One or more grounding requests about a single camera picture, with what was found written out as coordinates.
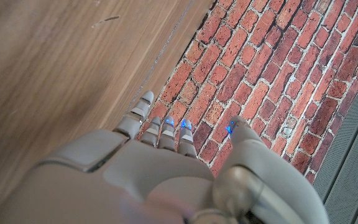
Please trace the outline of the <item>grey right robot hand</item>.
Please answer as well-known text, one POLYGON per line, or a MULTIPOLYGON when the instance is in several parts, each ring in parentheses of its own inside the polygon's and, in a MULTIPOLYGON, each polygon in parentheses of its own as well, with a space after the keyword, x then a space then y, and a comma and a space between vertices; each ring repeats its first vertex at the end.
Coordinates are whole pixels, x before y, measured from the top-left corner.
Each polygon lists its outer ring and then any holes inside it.
POLYGON ((196 154, 191 123, 155 117, 135 137, 145 92, 111 131, 99 129, 44 157, 0 204, 0 223, 327 223, 313 186, 240 116, 217 175, 196 154))

